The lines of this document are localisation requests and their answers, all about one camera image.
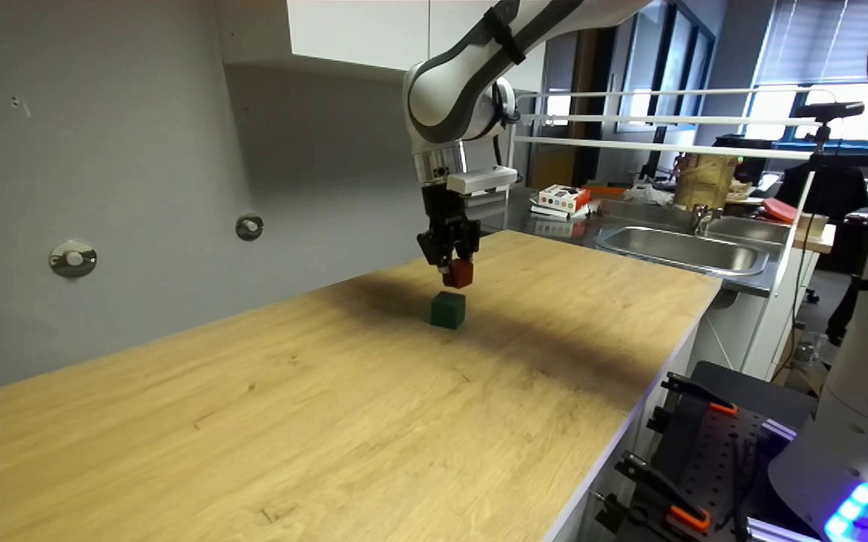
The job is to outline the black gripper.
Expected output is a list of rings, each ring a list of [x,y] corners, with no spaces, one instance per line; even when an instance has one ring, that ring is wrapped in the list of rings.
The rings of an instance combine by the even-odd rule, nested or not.
[[[453,255],[445,241],[455,241],[455,255],[469,263],[480,253],[480,222],[467,217],[465,197],[445,184],[421,190],[428,231],[415,239],[428,266],[444,268]]]

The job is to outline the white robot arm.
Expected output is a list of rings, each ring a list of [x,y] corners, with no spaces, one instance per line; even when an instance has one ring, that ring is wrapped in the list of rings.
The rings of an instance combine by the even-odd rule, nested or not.
[[[506,72],[538,44],[633,18],[648,0],[496,0],[445,52],[421,59],[405,78],[405,119],[428,228],[421,255],[445,270],[480,249],[480,222],[467,217],[469,191],[506,190],[513,165],[467,171],[460,145],[516,124],[516,89]]]

